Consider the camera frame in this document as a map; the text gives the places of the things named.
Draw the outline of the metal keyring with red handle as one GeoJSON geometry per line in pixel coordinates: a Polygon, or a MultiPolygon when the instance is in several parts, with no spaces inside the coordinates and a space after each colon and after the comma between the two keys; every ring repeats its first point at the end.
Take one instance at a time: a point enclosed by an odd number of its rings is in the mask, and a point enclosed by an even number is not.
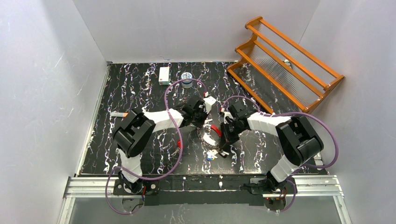
{"type": "Polygon", "coordinates": [[[220,130],[217,128],[212,119],[207,119],[201,127],[197,127],[197,135],[201,140],[204,148],[204,156],[207,161],[213,161],[218,158],[220,130]]]}

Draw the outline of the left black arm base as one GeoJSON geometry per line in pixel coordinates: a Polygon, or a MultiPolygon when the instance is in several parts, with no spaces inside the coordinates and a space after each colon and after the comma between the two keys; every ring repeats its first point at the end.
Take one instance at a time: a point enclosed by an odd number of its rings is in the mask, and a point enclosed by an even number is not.
{"type": "Polygon", "coordinates": [[[128,195],[157,195],[159,191],[158,181],[145,181],[138,180],[137,182],[130,184],[123,180],[115,180],[113,185],[113,194],[117,196],[128,196],[128,195]]]}

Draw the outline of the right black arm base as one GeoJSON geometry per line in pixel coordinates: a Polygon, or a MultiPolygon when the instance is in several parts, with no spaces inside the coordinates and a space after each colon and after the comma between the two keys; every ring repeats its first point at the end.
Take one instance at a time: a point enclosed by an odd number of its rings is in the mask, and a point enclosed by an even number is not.
{"type": "Polygon", "coordinates": [[[286,207],[286,196],[288,190],[285,183],[280,185],[268,178],[251,178],[249,183],[240,186],[241,190],[246,190],[252,195],[266,195],[264,197],[264,206],[268,210],[283,210],[286,207]]]}

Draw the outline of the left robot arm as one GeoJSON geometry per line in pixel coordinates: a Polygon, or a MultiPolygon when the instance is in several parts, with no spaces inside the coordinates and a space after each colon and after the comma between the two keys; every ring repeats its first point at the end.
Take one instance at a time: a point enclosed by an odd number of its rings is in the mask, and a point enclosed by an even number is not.
{"type": "Polygon", "coordinates": [[[216,99],[212,96],[192,97],[185,104],[170,108],[169,111],[144,112],[134,108],[113,132],[113,140],[120,153],[122,168],[120,179],[130,187],[135,186],[142,175],[140,154],[146,147],[152,133],[170,128],[183,128],[193,125],[202,127],[216,99]]]}

